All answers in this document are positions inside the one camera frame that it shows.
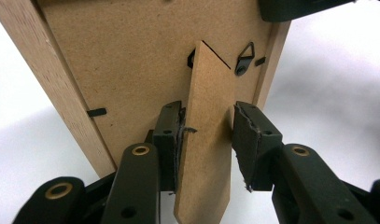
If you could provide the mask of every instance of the black metal clip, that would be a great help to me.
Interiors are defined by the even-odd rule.
[[[249,47],[251,47],[251,56],[244,57],[243,55]],[[247,71],[247,68],[250,66],[251,61],[254,59],[255,56],[256,53],[254,52],[254,43],[250,42],[238,57],[238,63],[235,68],[235,74],[237,76],[242,76]]]

